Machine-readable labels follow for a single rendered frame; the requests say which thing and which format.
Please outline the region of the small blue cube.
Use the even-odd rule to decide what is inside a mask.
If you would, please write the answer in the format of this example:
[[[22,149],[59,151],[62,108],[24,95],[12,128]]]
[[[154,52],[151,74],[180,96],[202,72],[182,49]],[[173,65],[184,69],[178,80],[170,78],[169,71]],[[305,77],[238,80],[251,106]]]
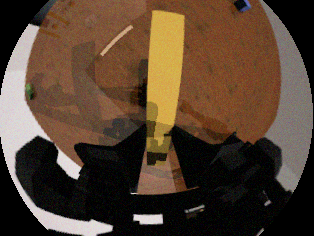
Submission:
[[[239,12],[246,12],[247,9],[250,9],[250,4],[249,1],[247,0],[238,0],[237,2],[235,2],[235,5],[238,5],[237,8],[239,10]]]

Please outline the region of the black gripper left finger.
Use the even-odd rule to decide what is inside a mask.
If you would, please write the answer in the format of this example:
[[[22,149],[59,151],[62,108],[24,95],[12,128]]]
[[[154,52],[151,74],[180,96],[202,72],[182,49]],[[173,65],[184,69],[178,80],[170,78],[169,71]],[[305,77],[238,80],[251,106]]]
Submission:
[[[122,171],[126,183],[129,185],[130,194],[137,193],[138,179],[144,157],[148,131],[146,123],[138,127],[130,137],[118,142],[116,146],[88,145],[88,143],[76,143],[73,150],[76,150],[78,158],[82,163],[105,167],[105,169],[116,169]]]

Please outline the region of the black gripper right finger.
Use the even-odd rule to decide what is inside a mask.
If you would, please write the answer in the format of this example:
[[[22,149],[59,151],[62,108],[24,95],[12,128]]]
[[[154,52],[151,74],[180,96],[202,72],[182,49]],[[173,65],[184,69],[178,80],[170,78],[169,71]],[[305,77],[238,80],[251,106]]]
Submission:
[[[188,134],[188,131],[180,129],[180,126],[174,125],[172,131],[172,141],[174,150],[177,153],[178,162],[180,162],[182,177],[185,179],[186,189],[194,189],[200,178],[204,177],[206,171],[209,171],[216,159],[222,155],[237,153],[241,151],[242,141],[232,141],[225,143],[216,143],[210,145],[202,141],[201,138]]]

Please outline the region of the yellow bar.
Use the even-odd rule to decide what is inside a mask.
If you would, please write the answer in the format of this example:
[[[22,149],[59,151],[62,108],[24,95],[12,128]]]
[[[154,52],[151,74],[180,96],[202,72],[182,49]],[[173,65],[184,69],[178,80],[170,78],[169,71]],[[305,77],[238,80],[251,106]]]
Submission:
[[[164,166],[180,91],[185,16],[153,10],[146,101],[146,166]]]

